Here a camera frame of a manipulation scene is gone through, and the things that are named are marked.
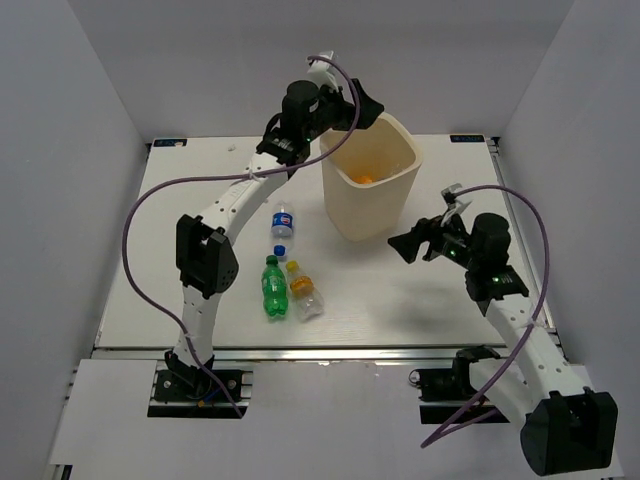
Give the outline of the orange plastic bottle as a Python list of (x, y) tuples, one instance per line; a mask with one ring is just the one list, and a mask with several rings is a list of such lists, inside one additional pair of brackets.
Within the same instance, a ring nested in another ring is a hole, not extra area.
[(360, 175), (353, 179), (358, 184), (372, 184), (374, 179), (370, 175)]

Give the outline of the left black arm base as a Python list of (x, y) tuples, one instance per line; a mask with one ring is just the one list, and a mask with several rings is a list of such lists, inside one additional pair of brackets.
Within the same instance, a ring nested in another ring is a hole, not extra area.
[(239, 368), (212, 369), (223, 387), (198, 366), (182, 363), (172, 350), (154, 376), (147, 409), (149, 418), (239, 420), (251, 398), (252, 372)]

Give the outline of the clear water bottle white cap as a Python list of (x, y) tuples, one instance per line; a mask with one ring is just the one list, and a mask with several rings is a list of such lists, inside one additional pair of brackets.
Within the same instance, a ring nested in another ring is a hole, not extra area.
[(401, 174), (406, 170), (406, 167), (400, 162), (384, 162), (380, 167), (380, 174), (378, 179), (384, 180), (392, 178), (395, 175)]

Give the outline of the clear yellow cap bottle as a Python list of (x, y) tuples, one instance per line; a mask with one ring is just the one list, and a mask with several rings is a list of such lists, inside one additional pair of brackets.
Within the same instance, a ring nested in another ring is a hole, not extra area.
[(287, 282), (292, 298), (304, 321), (324, 313), (324, 301), (311, 277), (300, 267), (297, 261), (285, 264)]

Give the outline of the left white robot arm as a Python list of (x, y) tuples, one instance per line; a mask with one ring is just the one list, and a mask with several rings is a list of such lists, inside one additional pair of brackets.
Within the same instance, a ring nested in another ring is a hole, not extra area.
[(291, 83), (278, 114), (269, 121), (247, 167), (247, 177), (232, 183), (200, 215), (183, 215), (176, 225), (176, 265), (183, 287), (181, 333), (166, 352), (168, 370), (188, 398), (207, 395), (214, 381), (213, 328), (223, 293), (235, 281), (239, 263), (233, 245), (239, 233), (294, 167), (310, 156), (311, 143), (329, 130), (369, 128), (383, 112), (358, 79), (352, 81), (353, 101), (341, 89), (308, 80)]

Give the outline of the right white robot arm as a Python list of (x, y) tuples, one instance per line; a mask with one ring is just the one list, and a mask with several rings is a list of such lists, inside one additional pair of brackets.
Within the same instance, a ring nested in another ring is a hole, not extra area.
[(609, 467), (617, 405), (576, 373), (534, 321), (528, 289), (509, 263), (508, 221), (482, 213), (467, 230), (457, 214), (421, 219), (388, 243), (407, 263), (426, 244), (424, 260), (444, 257), (464, 269), (469, 297), (510, 349), (517, 369), (511, 371), (488, 347), (463, 349), (452, 365), (452, 388), (466, 399), (481, 392), (516, 427), (531, 470), (549, 476)]

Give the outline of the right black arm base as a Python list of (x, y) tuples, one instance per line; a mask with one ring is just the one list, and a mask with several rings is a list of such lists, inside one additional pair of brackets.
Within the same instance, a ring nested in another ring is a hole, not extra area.
[(450, 367), (412, 370), (408, 382), (419, 391), (421, 423), (443, 423), (476, 393), (469, 380), (470, 365), (500, 358), (491, 347), (474, 346), (458, 350)]

